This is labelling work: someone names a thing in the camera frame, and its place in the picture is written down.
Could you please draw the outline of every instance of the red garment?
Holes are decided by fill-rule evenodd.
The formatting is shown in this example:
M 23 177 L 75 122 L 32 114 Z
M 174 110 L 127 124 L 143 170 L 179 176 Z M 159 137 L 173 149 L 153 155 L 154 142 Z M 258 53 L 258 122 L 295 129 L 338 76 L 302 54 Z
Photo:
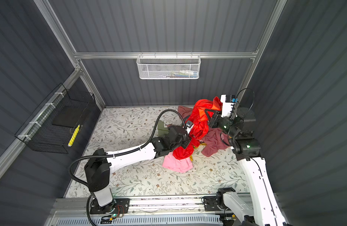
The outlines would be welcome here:
M 192 155 L 192 153 L 194 153 L 194 146 L 198 147 L 199 145 L 200 141 L 196 140 L 195 138 L 192 138 L 186 149 L 180 146 L 173 151 L 172 155 L 178 160 L 185 159 Z
M 186 149 L 178 147 L 173 151 L 173 156 L 176 159 L 181 160 L 192 155 L 194 152 L 194 146 L 198 147 L 200 145 L 199 140 L 209 131 L 209 126 L 207 125 L 208 118 L 205 114 L 205 109 L 221 111 L 221 107 L 222 103 L 218 97 L 215 97 L 213 101 L 203 99 L 196 102 L 188 119 L 194 123 L 194 126 L 190 131 L 190 137 L 192 140 Z M 210 117 L 214 114 L 213 112 L 208 113 Z
M 214 101 L 203 99 L 196 102 L 188 119 L 194 123 L 194 127 L 191 129 L 190 134 L 194 136 L 195 139 L 200 140 L 209 131 L 209 126 L 207 125 L 208 118 L 205 114 L 205 109 L 221 111 L 221 107 L 222 103 L 218 97 L 215 97 Z M 214 114 L 213 112 L 208 113 L 210 117 Z

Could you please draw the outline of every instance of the pink towel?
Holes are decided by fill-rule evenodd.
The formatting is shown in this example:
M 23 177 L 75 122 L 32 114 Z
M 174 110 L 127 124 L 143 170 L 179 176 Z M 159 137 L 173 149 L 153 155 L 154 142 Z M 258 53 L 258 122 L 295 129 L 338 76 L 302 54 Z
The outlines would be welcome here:
M 193 168 L 190 157 L 178 160 L 172 155 L 172 152 L 165 156 L 162 167 L 179 173 L 185 173 Z

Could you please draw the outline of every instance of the gray corrugated wall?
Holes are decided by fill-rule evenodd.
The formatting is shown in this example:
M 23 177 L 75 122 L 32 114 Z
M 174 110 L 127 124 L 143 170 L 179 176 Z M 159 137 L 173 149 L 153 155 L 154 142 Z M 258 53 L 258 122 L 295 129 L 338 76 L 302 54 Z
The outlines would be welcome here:
M 78 52 L 250 52 L 275 0 L 50 3 Z
M 74 68 L 32 1 L 0 1 L 0 155 Z
M 347 1 L 290 0 L 250 87 L 290 222 L 347 225 Z
M 33 1 L 0 1 L 0 155 L 44 98 L 73 72 Z M 78 79 L 72 89 L 85 90 Z M 99 116 L 96 108 L 69 154 L 25 148 L 0 180 L 0 225 L 42 225 L 70 182 Z
M 78 52 L 255 51 L 275 0 L 50 1 Z M 141 80 L 135 60 L 83 60 L 107 106 L 237 93 L 249 59 L 203 59 L 197 80 Z
M 193 105 L 199 99 L 236 94 L 250 59 L 203 59 L 199 79 L 144 80 L 136 60 L 83 60 L 106 105 Z

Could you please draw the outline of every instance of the floral pattern surface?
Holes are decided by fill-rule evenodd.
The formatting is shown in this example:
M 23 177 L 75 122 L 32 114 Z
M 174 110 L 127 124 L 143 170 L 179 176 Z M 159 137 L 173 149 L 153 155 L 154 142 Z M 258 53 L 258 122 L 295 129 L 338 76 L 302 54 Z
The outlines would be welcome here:
M 158 115 L 176 107 L 105 108 L 93 131 L 85 155 L 98 148 L 105 151 L 122 150 L 140 145 L 152 133 Z M 174 112 L 166 112 L 161 120 L 167 124 L 181 124 Z M 201 154 L 204 145 L 195 149 L 193 168 L 178 173 L 162 167 L 164 157 L 137 162 L 118 169 L 110 175 L 109 186 L 115 196 L 192 195 L 215 193 L 218 188 L 233 187 L 237 192 L 249 192 L 244 172 L 236 163 L 230 148 L 219 150 L 211 157 Z M 75 175 L 85 179 L 83 160 Z M 66 196 L 88 197 L 87 187 L 71 181 Z

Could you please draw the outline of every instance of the black panel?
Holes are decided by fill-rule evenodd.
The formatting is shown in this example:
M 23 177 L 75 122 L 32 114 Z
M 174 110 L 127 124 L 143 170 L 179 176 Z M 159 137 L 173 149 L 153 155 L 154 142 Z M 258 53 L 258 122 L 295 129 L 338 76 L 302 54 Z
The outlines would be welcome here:
M 347 1 L 288 1 L 249 87 L 290 223 L 347 225 Z

